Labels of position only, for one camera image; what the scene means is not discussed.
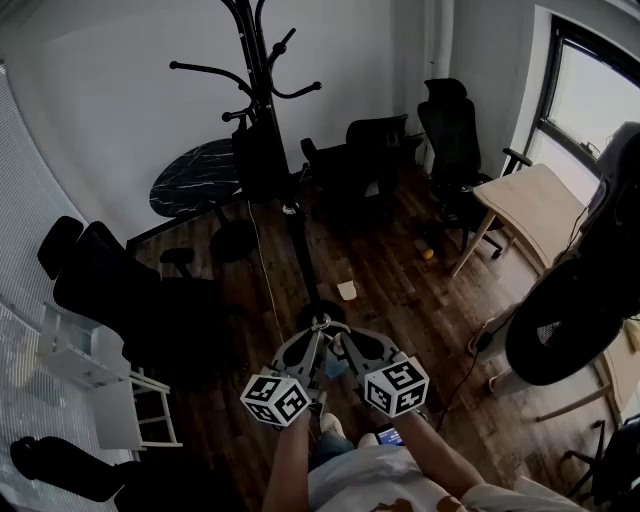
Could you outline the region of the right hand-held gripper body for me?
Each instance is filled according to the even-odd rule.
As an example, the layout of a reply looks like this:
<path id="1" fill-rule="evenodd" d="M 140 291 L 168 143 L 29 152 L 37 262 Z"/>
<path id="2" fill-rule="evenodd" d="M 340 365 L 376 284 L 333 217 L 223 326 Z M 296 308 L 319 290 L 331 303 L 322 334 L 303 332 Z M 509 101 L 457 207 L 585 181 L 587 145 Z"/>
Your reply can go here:
<path id="1" fill-rule="evenodd" d="M 396 418 L 424 404 L 429 382 L 418 359 L 408 357 L 366 374 L 364 400 L 387 417 Z"/>

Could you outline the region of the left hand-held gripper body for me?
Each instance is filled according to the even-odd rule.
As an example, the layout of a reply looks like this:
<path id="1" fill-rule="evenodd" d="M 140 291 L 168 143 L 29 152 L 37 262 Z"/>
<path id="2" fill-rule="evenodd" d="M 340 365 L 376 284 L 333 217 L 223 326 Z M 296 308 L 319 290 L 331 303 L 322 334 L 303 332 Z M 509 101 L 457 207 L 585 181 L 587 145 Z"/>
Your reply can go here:
<path id="1" fill-rule="evenodd" d="M 305 388 L 298 379 L 263 367 L 249 379 L 241 402 L 259 422 L 277 428 L 289 426 L 305 410 L 320 416 L 326 394 Z"/>

